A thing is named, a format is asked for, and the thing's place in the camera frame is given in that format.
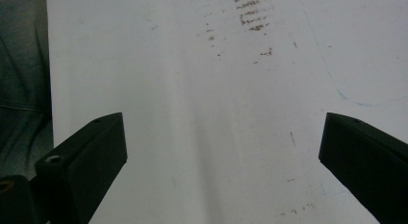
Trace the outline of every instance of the screw hole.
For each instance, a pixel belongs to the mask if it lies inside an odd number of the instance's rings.
[[[0,194],[7,192],[9,189],[11,189],[14,186],[13,181],[4,181],[0,182]]]
[[[62,159],[60,156],[55,155],[55,156],[48,157],[45,161],[50,162],[50,163],[58,163],[58,162],[61,162],[61,160]]]

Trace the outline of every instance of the gray fabric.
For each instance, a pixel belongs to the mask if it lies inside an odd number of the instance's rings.
[[[0,0],[0,177],[53,147],[46,0]]]

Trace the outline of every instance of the white surface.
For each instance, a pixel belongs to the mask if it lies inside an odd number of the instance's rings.
[[[55,144],[124,114],[91,223],[377,223],[319,144],[327,112],[408,141],[408,0],[250,1],[48,0]]]

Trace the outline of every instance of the scratch mark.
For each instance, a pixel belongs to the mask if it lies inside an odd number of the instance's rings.
[[[294,146],[294,148],[296,148],[296,143],[294,142],[294,137],[293,137],[293,133],[292,133],[292,132],[291,132],[291,138],[292,138],[293,146]]]
[[[311,23],[310,23],[310,18],[309,18],[309,15],[306,13],[306,10],[305,10],[303,1],[302,1],[302,0],[299,0],[299,2],[300,2],[300,4],[302,5],[303,13],[304,13],[305,16],[306,16],[306,20],[307,20],[308,27],[309,27],[310,30],[312,31],[313,38],[314,38],[314,40],[315,40],[315,44],[316,44],[316,46],[317,46],[318,49],[319,49],[320,56],[321,56],[321,59],[322,59],[322,61],[323,61],[323,63],[324,63],[324,67],[325,67],[325,69],[326,69],[326,72],[329,74],[329,77],[331,78],[332,82],[333,82],[334,85],[335,85],[336,91],[339,93],[340,97],[341,97],[343,100],[347,100],[347,101],[349,101],[349,102],[351,102],[351,103],[354,103],[354,104],[356,104],[356,105],[358,105],[358,106],[362,106],[362,107],[374,107],[374,106],[375,106],[375,107],[378,107],[378,106],[383,106],[383,105],[385,105],[386,103],[389,103],[389,102],[400,101],[400,100],[403,100],[403,99],[405,99],[405,98],[408,98],[408,95],[405,95],[405,96],[401,96],[401,97],[396,98],[396,99],[386,100],[385,102],[377,103],[377,104],[357,102],[357,101],[354,101],[354,100],[351,100],[350,98],[348,98],[348,97],[340,90],[339,86],[337,85],[337,82],[335,81],[335,78],[334,78],[333,74],[332,74],[331,71],[330,71],[330,68],[329,68],[329,65],[328,65],[328,63],[327,63],[327,60],[326,60],[326,58],[323,56],[323,52],[321,51],[321,46],[320,46],[319,41],[318,41],[318,39],[317,39],[317,37],[316,37],[316,31],[315,31],[315,29],[313,28],[313,26],[312,26]]]
[[[333,195],[337,195],[337,194],[341,194],[341,193],[348,193],[348,190],[344,190],[344,191],[340,191],[340,192],[336,192]]]
[[[323,183],[321,182],[321,180],[319,180],[319,182],[320,182],[321,190],[323,191],[323,194],[324,194],[324,196],[325,196],[325,195],[326,195],[326,191],[324,190]]]
[[[174,178],[171,178],[171,181],[173,182],[173,186],[174,186],[174,187],[177,187],[177,182],[176,182],[176,180],[175,180]]]

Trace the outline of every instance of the dark stain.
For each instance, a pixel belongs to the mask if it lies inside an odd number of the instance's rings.
[[[262,53],[262,56],[271,56],[272,55],[272,48],[269,47],[269,50],[266,53]]]
[[[252,14],[256,14],[256,13],[259,13],[259,10],[254,10],[254,11],[246,12],[246,13],[244,13],[244,15],[252,15]]]
[[[256,18],[256,19],[251,19],[251,20],[243,20],[243,14],[241,15],[241,24],[242,24],[242,25],[244,25],[244,24],[250,24],[250,23],[252,23],[252,22],[260,21],[260,20],[262,20],[261,17],[258,17],[258,18]]]
[[[264,25],[257,25],[257,26],[254,26],[254,27],[250,28],[249,30],[251,30],[251,31],[261,31],[262,28],[264,28]]]
[[[212,14],[213,14],[212,12],[207,12],[207,13],[205,13],[205,14],[204,14],[204,18],[207,17],[207,16],[209,16],[209,15],[212,15]]]
[[[259,0],[252,0],[252,1],[242,4],[241,6],[238,6],[237,9],[243,9],[243,8],[250,7],[250,6],[256,6],[260,3],[261,2]]]

